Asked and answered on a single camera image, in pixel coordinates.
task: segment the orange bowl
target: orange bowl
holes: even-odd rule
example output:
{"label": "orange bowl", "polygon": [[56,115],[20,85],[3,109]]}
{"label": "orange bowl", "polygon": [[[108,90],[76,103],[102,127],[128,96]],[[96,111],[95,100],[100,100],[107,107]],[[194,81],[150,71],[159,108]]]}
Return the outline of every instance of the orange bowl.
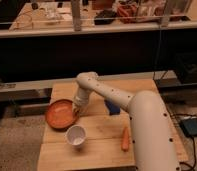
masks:
{"label": "orange bowl", "polygon": [[78,116],[73,113],[72,104],[72,101],[66,99],[52,103],[45,114],[48,125],[55,129],[71,126],[78,119]]}

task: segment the black device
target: black device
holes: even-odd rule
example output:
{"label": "black device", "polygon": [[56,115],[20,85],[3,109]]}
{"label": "black device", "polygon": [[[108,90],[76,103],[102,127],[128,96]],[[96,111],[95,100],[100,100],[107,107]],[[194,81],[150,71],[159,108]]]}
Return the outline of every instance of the black device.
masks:
{"label": "black device", "polygon": [[33,10],[36,10],[36,9],[39,8],[39,6],[38,6],[38,4],[37,4],[36,2],[33,2],[33,3],[31,4],[31,7],[32,7]]}
{"label": "black device", "polygon": [[115,20],[116,12],[111,10],[103,10],[101,11],[95,18],[95,25],[103,25],[110,24]]}
{"label": "black device", "polygon": [[63,7],[63,2],[58,2],[57,8],[62,8]]}
{"label": "black device", "polygon": [[197,136],[197,118],[183,119],[179,125],[186,137]]}

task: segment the orange carrot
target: orange carrot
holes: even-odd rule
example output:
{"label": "orange carrot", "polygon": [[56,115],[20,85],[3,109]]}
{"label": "orange carrot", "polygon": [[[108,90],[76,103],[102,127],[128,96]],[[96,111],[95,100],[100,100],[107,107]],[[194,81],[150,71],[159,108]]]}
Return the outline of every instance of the orange carrot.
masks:
{"label": "orange carrot", "polygon": [[125,126],[124,130],[123,130],[122,141],[121,141],[121,149],[123,151],[128,151],[129,150],[129,145],[130,145],[129,131],[128,131],[128,127]]}

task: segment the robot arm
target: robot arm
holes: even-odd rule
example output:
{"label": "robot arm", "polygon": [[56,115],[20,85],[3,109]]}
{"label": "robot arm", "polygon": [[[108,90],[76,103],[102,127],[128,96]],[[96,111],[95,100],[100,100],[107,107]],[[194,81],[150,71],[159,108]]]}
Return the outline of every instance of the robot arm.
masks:
{"label": "robot arm", "polygon": [[135,95],[97,81],[95,72],[77,76],[79,85],[74,109],[86,106],[92,91],[130,115],[136,167],[140,171],[179,171],[180,166],[169,126],[169,116],[160,95],[140,91]]}

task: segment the paper cup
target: paper cup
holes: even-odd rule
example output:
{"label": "paper cup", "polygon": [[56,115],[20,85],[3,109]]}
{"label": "paper cup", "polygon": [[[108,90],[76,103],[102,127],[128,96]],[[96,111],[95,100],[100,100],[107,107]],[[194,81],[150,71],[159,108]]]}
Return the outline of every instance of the paper cup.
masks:
{"label": "paper cup", "polygon": [[84,128],[79,125],[70,127],[66,132],[66,139],[75,148],[81,148],[86,139]]}

